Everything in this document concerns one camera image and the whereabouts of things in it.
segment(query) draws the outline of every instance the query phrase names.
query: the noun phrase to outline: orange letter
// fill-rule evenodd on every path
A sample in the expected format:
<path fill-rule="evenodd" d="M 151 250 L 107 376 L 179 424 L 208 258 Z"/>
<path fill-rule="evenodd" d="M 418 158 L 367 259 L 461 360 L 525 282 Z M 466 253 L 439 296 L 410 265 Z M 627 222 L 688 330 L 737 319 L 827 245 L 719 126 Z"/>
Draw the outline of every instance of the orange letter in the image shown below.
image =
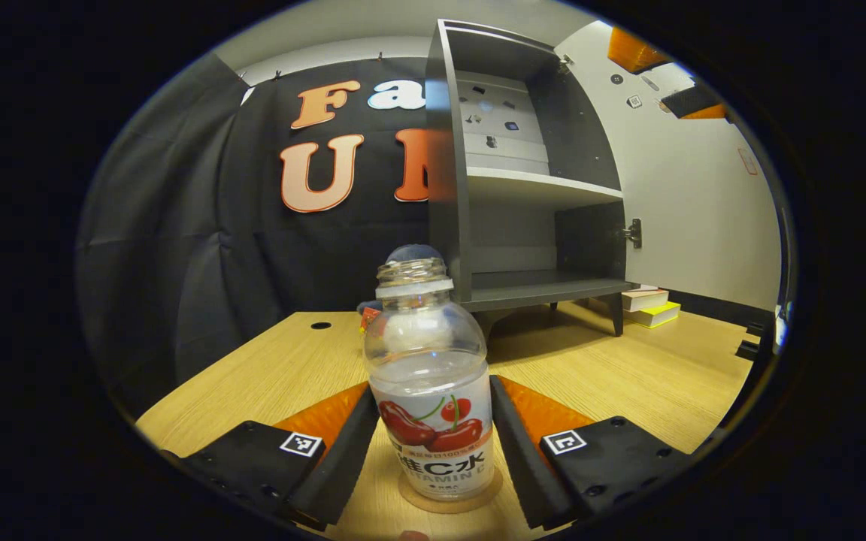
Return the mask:
<path fill-rule="evenodd" d="M 333 164 L 333 184 L 322 192 L 314 192 L 309 185 L 310 156 L 319 144 L 295 144 L 279 153 L 283 160 L 283 203 L 298 213 L 315 213 L 339 205 L 353 189 L 353 164 L 356 148 L 365 138 L 349 134 L 331 138 L 327 147 L 336 153 Z"/>
<path fill-rule="evenodd" d="M 300 92 L 299 97 L 303 99 L 303 105 L 299 108 L 299 118 L 293 120 L 292 129 L 299 130 L 299 128 L 333 120 L 336 113 L 326 110 L 326 106 L 332 105 L 333 109 L 343 107 L 347 103 L 347 90 L 354 92 L 358 89 L 360 89 L 358 81 L 344 81 Z"/>
<path fill-rule="evenodd" d="M 429 199 L 429 189 L 423 185 L 423 171 L 429 175 L 426 130 L 399 130 L 396 140 L 403 143 L 403 185 L 396 189 L 396 200 L 409 202 Z"/>

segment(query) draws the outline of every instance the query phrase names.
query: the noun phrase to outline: ceiling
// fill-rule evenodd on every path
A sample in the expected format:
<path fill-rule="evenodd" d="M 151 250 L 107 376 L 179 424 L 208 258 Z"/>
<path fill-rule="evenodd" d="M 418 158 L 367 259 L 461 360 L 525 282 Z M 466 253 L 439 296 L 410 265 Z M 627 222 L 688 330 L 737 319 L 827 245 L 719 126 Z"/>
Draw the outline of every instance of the ceiling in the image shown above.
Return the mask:
<path fill-rule="evenodd" d="M 310 0 L 216 48 L 240 69 L 285 52 L 382 35 L 432 37 L 438 18 L 487 24 L 556 46 L 597 17 L 556 0 Z"/>

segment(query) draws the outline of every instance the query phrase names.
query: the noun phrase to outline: cabinet shelf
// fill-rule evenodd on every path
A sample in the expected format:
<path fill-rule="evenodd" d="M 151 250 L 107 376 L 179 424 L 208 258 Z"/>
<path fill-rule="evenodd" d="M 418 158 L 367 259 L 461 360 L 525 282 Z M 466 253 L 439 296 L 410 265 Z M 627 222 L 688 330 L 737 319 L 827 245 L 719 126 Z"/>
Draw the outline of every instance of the cabinet shelf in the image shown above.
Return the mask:
<path fill-rule="evenodd" d="M 467 179 L 474 203 L 524 204 L 558 211 L 623 199 L 618 189 L 510 169 L 467 168 Z"/>
<path fill-rule="evenodd" d="M 597 277 L 592 273 L 572 270 L 474 273 L 472 278 L 471 300 L 462 304 L 474 312 L 599 297 L 628 291 L 633 287 L 618 278 Z"/>

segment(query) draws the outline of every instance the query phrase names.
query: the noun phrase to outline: yellow book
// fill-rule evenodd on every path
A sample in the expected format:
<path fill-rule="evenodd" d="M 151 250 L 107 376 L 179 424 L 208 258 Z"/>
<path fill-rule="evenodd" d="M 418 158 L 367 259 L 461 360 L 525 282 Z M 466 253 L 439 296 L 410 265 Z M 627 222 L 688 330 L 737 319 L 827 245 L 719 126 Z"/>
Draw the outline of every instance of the yellow book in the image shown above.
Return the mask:
<path fill-rule="evenodd" d="M 680 305 L 677 302 L 668 301 L 663 306 L 656 308 L 646 308 L 636 312 L 623 310 L 623 316 L 637 325 L 645 326 L 645 328 L 657 328 L 666 322 L 673 321 L 680 315 Z"/>

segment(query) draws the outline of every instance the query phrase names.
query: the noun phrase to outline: blue object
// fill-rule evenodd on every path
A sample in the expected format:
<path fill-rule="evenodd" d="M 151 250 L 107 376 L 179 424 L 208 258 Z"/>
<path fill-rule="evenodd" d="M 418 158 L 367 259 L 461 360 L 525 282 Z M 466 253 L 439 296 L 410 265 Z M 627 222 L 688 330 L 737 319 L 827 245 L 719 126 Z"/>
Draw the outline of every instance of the blue object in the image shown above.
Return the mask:
<path fill-rule="evenodd" d="M 386 258 L 386 261 L 387 263 L 392 263 L 393 261 L 411 261 L 413 259 L 429 259 L 431 257 L 443 259 L 443 256 L 436 251 L 433 246 L 429 246 L 429 244 L 403 244 L 403 246 L 393 250 L 392 253 L 389 254 L 389 257 Z M 360 315 L 363 315 L 363 310 L 365 308 L 372 308 L 382 312 L 383 302 L 363 301 L 356 305 L 356 311 L 359 312 Z"/>

